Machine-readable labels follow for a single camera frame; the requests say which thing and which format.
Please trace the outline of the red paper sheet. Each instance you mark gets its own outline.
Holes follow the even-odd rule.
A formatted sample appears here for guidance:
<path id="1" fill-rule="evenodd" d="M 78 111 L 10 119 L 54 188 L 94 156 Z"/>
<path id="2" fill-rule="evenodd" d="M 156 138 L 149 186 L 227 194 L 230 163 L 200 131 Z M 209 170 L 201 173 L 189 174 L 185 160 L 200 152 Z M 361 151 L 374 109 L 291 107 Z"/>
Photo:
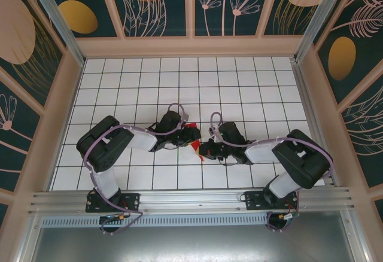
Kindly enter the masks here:
<path id="1" fill-rule="evenodd" d="M 198 129 L 197 127 L 197 124 L 196 123 L 187 123 L 185 125 L 185 127 L 191 127 L 191 128 L 196 128 Z M 197 153 L 198 157 L 200 158 L 200 160 L 203 162 L 204 161 L 204 157 L 202 155 L 200 155 L 199 153 Z"/>

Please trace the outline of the grey metal sheet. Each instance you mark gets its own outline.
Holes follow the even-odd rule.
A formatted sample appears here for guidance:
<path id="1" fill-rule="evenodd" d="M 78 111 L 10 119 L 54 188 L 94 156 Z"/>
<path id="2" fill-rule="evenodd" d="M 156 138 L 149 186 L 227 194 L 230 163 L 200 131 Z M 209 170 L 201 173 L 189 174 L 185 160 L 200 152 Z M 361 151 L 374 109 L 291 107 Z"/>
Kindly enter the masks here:
<path id="1" fill-rule="evenodd" d="M 342 234 L 264 226 L 42 229 L 32 262 L 354 262 Z"/>

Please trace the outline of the small circuit board with connector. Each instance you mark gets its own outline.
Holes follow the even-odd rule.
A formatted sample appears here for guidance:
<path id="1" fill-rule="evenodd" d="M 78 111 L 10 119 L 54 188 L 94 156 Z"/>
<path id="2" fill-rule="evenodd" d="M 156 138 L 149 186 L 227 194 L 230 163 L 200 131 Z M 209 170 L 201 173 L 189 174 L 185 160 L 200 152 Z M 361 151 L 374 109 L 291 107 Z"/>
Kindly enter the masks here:
<path id="1" fill-rule="evenodd" d="M 115 221 L 118 224 L 118 221 L 124 220 L 125 218 L 129 218 L 129 217 L 130 217 L 130 214 L 127 214 L 127 213 L 101 216 L 99 218 L 99 225 L 101 225 L 101 224 L 113 224 Z"/>
<path id="2" fill-rule="evenodd" d="M 296 218 L 300 215 L 299 212 L 288 212 L 284 214 L 278 214 L 277 219 L 280 224 L 287 224 L 289 223 L 293 218 Z"/>

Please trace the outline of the long aluminium mounting rail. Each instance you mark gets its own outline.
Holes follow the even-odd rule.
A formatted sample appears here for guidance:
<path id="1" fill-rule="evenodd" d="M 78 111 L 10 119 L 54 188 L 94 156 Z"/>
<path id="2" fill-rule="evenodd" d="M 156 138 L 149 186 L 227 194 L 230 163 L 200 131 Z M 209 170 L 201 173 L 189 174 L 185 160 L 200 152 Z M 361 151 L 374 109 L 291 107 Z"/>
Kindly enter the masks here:
<path id="1" fill-rule="evenodd" d="M 218 190 L 142 190 L 138 193 L 139 211 L 156 214 L 233 214 L 246 212 L 242 198 L 245 189 Z M 50 191 L 35 193 L 28 213 L 31 215 L 85 215 L 87 191 Z M 300 190 L 300 212 L 341 211 L 355 206 L 346 187 L 314 187 Z"/>

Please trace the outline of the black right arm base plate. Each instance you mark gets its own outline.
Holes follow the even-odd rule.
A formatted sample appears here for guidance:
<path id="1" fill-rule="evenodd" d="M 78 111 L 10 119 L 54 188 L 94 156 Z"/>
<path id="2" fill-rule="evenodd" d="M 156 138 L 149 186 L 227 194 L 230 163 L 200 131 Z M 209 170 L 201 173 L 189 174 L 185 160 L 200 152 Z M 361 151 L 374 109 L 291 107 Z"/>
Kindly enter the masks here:
<path id="1" fill-rule="evenodd" d="M 297 207 L 298 198 L 295 191 L 289 193 L 284 198 L 279 198 L 271 191 L 246 191 L 243 193 L 246 209 L 271 211 L 271 210 L 283 210 L 287 211 L 289 206 Z"/>

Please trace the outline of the aluminium table side rail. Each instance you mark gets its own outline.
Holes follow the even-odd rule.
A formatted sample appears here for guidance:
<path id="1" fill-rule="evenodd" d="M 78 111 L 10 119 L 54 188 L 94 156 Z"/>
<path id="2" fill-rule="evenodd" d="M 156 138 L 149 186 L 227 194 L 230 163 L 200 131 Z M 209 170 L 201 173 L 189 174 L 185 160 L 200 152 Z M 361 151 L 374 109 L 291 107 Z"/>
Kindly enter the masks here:
<path id="1" fill-rule="evenodd" d="M 312 139 L 330 154 L 329 146 L 321 128 L 319 116 L 317 114 L 314 100 L 311 96 L 309 85 L 306 82 L 305 75 L 298 63 L 292 61 L 291 66 L 300 96 L 302 97 L 302 105 L 305 110 L 305 114 L 308 116 L 308 126 L 312 135 Z"/>

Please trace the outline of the wall panel with pink flowers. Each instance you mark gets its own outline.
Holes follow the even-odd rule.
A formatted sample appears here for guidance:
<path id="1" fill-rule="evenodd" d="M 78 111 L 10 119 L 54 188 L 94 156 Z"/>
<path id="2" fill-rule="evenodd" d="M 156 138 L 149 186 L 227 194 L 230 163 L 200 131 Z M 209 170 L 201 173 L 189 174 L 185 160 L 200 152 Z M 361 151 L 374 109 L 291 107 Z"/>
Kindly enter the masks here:
<path id="1" fill-rule="evenodd" d="M 196 36 L 255 35 L 265 0 L 195 0 Z"/>

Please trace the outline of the wall panel with orange circle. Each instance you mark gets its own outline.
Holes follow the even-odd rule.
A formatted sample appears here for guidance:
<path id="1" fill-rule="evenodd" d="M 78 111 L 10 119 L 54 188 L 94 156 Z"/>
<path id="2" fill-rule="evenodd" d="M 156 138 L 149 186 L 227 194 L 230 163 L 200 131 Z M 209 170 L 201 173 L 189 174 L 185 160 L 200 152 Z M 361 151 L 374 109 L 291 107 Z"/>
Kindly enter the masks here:
<path id="1" fill-rule="evenodd" d="M 185 0 L 114 0 L 126 37 L 186 36 Z"/>

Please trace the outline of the wall panel with leaf outlines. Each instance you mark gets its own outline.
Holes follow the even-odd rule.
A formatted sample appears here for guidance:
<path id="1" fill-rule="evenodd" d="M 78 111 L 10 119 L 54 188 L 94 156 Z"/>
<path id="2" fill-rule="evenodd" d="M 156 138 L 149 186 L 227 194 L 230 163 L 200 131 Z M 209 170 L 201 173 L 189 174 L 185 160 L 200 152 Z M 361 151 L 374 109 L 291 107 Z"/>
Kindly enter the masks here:
<path id="1" fill-rule="evenodd" d="M 383 74 L 342 112 L 369 188 L 383 184 Z"/>

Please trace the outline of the wall panel with peach circle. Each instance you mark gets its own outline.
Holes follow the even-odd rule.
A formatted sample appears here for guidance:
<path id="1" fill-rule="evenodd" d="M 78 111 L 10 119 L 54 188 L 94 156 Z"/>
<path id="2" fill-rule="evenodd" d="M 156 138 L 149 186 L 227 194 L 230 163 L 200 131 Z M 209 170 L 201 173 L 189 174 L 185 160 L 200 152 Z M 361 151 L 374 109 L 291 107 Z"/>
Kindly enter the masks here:
<path id="1" fill-rule="evenodd" d="M 265 35 L 302 35 L 322 0 L 274 0 Z"/>

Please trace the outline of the wall panel with gold oval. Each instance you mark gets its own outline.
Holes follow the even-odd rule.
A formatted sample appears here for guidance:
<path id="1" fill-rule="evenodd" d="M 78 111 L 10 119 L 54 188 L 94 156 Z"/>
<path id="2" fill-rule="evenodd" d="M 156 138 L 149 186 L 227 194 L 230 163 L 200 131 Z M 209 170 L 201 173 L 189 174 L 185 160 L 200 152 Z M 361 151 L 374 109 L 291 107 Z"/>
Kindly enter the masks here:
<path id="1" fill-rule="evenodd" d="M 116 37 L 105 0 L 54 0 L 76 38 Z"/>

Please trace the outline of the wall panel with oval and feather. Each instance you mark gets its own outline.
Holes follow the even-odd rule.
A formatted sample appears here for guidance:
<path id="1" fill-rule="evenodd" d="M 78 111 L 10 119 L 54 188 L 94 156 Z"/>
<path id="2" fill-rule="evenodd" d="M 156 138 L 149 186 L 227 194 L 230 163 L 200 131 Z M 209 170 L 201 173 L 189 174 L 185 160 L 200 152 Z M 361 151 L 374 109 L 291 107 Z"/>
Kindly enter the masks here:
<path id="1" fill-rule="evenodd" d="M 383 59 L 383 0 L 349 0 L 318 55 L 340 103 Z"/>

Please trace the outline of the aluminium corner post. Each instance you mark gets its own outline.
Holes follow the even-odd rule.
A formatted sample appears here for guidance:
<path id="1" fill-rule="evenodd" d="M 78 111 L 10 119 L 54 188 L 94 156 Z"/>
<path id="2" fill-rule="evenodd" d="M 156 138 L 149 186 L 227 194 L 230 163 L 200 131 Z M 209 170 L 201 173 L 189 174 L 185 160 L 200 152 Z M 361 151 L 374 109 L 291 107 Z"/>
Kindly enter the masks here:
<path id="1" fill-rule="evenodd" d="M 321 27 L 326 24 L 326 20 L 328 19 L 332 9 L 334 9 L 336 2 L 337 0 L 320 1 L 295 53 L 293 54 L 293 57 L 290 58 L 291 63 L 299 64 L 303 60 Z"/>
<path id="2" fill-rule="evenodd" d="M 85 61 L 84 54 L 82 53 L 79 45 L 77 44 L 75 36 L 73 35 L 68 24 L 66 23 L 56 2 L 54 0 L 39 0 L 39 1 L 42 3 L 42 6 L 44 7 L 48 15 L 51 17 L 53 24 L 56 26 L 58 32 L 60 33 L 61 37 L 65 41 L 67 47 L 73 54 L 76 62 L 81 67 L 83 67 L 84 61 Z"/>

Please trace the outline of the aluminium frame bar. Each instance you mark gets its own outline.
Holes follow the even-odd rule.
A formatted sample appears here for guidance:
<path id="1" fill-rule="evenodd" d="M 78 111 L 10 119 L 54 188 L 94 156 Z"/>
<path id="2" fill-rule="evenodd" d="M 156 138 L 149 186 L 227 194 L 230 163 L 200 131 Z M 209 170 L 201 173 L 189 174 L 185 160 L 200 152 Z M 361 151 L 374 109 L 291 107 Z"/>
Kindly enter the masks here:
<path id="1" fill-rule="evenodd" d="M 340 213 L 354 262 L 372 262 L 369 248 L 354 207 L 345 205 Z"/>
<path id="2" fill-rule="evenodd" d="M 41 225 L 41 217 L 34 216 L 27 218 L 13 262 L 32 262 Z"/>

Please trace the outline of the wall panel with large peach disc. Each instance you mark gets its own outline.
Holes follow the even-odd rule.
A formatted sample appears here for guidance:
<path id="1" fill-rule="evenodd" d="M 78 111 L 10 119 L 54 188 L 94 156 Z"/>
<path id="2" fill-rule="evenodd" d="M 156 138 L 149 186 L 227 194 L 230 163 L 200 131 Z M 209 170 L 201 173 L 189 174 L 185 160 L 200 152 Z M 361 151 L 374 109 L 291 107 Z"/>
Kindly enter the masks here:
<path id="1" fill-rule="evenodd" d="M 62 56 L 28 0 L 0 0 L 0 67 L 41 106 Z"/>

